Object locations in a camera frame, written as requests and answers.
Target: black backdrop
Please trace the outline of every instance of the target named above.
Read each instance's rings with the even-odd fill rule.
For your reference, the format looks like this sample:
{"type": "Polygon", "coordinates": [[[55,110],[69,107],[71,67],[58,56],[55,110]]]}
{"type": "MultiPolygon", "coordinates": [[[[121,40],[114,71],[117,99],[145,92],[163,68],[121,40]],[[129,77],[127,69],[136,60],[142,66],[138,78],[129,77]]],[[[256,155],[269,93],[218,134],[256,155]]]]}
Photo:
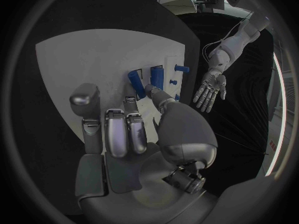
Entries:
{"type": "MultiPolygon", "coordinates": [[[[198,36],[201,48],[223,38],[241,19],[225,14],[196,13],[178,16],[198,36]]],[[[218,44],[207,49],[207,54],[218,44]]],[[[207,191],[220,195],[231,185],[255,178],[264,160],[268,138],[267,90],[273,65],[273,38],[263,30],[249,43],[238,60],[223,74],[226,99],[217,96],[210,113],[200,112],[216,133],[218,152],[214,164],[201,172],[207,178],[207,191]]],[[[207,72],[208,64],[200,55],[193,95],[207,72]]]]}

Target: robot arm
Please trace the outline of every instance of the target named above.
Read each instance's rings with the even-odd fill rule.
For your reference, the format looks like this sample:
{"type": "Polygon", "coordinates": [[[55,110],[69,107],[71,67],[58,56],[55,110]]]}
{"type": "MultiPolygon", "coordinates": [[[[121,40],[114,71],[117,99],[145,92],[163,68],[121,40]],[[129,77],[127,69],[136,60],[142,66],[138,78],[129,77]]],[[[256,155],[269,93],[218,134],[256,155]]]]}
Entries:
{"type": "Polygon", "coordinates": [[[241,22],[238,32],[228,37],[209,54],[209,70],[202,79],[201,86],[196,92],[193,102],[197,102],[197,108],[209,113],[214,105],[219,91],[221,99],[226,96],[226,78],[222,75],[242,54],[244,47],[254,42],[262,31],[269,24],[269,20],[254,13],[250,19],[241,22]]]}

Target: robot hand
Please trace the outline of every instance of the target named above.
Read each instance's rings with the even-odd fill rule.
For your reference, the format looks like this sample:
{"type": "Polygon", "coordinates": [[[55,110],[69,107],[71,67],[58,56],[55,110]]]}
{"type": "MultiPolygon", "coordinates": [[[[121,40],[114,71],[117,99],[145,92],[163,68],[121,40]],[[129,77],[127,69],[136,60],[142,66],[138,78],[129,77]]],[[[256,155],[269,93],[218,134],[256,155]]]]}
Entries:
{"type": "Polygon", "coordinates": [[[215,99],[219,91],[221,92],[221,99],[225,99],[226,95],[226,78],[223,75],[215,76],[207,72],[201,82],[201,86],[199,87],[198,91],[196,92],[193,102],[197,102],[197,108],[201,107],[201,111],[204,112],[206,110],[209,113],[214,105],[215,99]]]}

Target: white panel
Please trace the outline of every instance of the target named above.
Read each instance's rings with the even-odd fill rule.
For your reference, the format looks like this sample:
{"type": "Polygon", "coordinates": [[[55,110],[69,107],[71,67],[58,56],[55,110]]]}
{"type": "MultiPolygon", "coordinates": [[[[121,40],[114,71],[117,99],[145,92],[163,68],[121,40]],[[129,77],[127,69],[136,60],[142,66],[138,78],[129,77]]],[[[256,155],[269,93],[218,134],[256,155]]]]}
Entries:
{"type": "MultiPolygon", "coordinates": [[[[118,29],[71,32],[36,45],[39,68],[49,95],[82,141],[81,118],[72,112],[69,104],[70,95],[79,85],[87,82],[99,87],[104,124],[107,109],[123,109],[124,84],[129,82],[129,71],[142,68],[146,85],[150,82],[150,67],[164,66],[167,57],[174,56],[180,57],[177,59],[182,65],[184,52],[183,44],[170,39],[118,29]]],[[[146,124],[148,142],[156,142],[152,118],[155,116],[158,122],[160,114],[147,97],[138,101],[138,107],[146,124]]]]}

